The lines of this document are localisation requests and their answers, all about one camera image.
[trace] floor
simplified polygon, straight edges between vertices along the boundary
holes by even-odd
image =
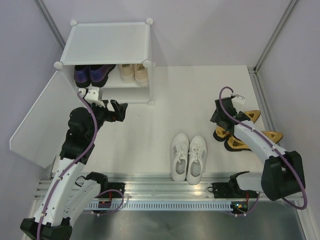
[[[208,146],[204,176],[210,173],[261,171],[254,153],[228,152],[214,140],[210,122],[215,100],[224,86],[246,98],[238,111],[258,110],[246,66],[170,66],[154,68],[155,106],[130,104],[124,122],[105,123],[83,172],[168,174],[170,144],[178,133],[201,135]],[[264,124],[256,122],[260,130]]]
[[[297,212],[259,202],[246,217],[214,211],[120,211],[97,218],[83,214],[71,240],[305,240]]]

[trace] robotic arm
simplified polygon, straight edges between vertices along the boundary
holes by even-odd
[[[102,92],[98,87],[91,87],[89,90],[82,89],[81,94],[90,104],[96,119],[97,130],[103,126],[104,122],[124,121],[127,103],[118,104],[116,100],[111,100],[114,111],[110,111],[107,106],[109,101],[101,100]],[[85,107],[78,107],[70,113],[68,126],[69,130],[61,148],[57,173],[51,186],[33,218],[25,218],[20,226],[21,230],[32,240],[70,239],[72,228],[79,215],[92,199],[108,189],[108,177],[98,172],[91,172],[85,177],[79,191],[68,201],[72,188],[87,164],[95,145],[92,144],[77,163],[75,160],[85,152],[97,134],[93,118]]]
[[[210,121],[247,144],[264,167],[263,172],[245,171],[232,175],[229,181],[231,191],[235,196],[247,190],[260,192],[272,201],[304,192],[305,176],[299,153],[288,152],[264,137],[263,133],[255,128],[253,122],[243,112],[236,111],[232,102],[235,97],[232,94],[231,97],[217,99],[215,101],[216,110]],[[297,174],[303,189],[290,167]]]

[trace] shoelace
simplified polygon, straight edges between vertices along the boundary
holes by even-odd
[[[200,146],[195,146],[193,148],[193,151],[189,152],[189,155],[191,156],[191,158],[195,158],[195,162],[197,162],[198,164],[200,163],[199,159],[202,159],[202,153],[203,153],[203,149]]]
[[[181,164],[181,161],[180,161],[181,157],[183,157],[185,160],[187,160],[187,156],[185,155],[185,151],[186,151],[187,147],[178,142],[175,145],[175,148],[176,148],[176,152],[174,154],[176,154],[176,156],[175,156],[174,160],[177,160],[177,162],[179,164]]]

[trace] beige shoe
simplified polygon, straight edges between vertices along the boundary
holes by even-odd
[[[117,66],[122,82],[130,84],[135,81],[135,70],[133,64],[118,64]]]
[[[143,64],[134,65],[134,77],[135,83],[139,87],[146,87],[149,85],[148,69]]]

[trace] gray floor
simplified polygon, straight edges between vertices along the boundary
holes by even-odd
[[[119,211],[83,214],[71,240],[305,240],[297,212],[259,202],[246,217],[214,211]]]

